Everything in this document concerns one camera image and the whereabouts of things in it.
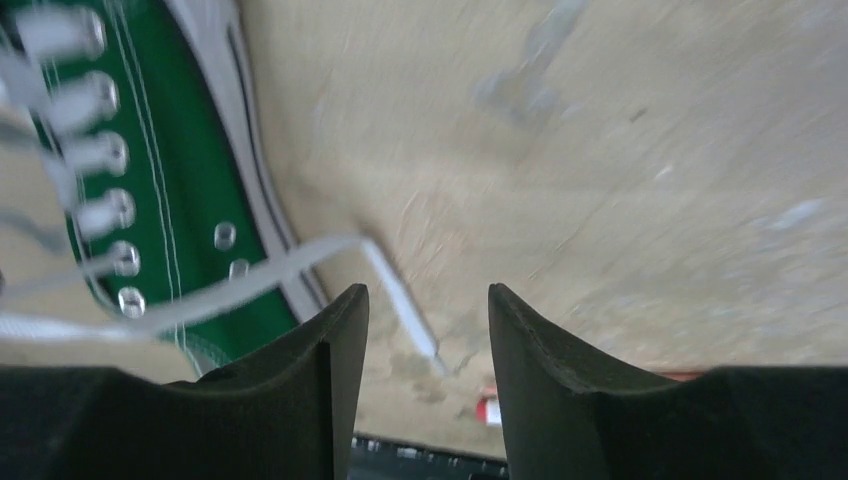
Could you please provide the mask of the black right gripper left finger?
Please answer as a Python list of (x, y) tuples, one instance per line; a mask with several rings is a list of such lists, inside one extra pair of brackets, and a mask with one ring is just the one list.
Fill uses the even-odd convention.
[(1, 370), (5, 479), (344, 479), (369, 322), (355, 284), (195, 382), (112, 367)]

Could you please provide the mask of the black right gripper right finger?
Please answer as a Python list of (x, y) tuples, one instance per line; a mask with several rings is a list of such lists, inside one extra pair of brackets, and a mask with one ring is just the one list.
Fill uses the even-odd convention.
[(843, 479), (847, 371), (719, 367), (677, 381), (623, 362), (503, 284), (489, 329), (513, 479)]

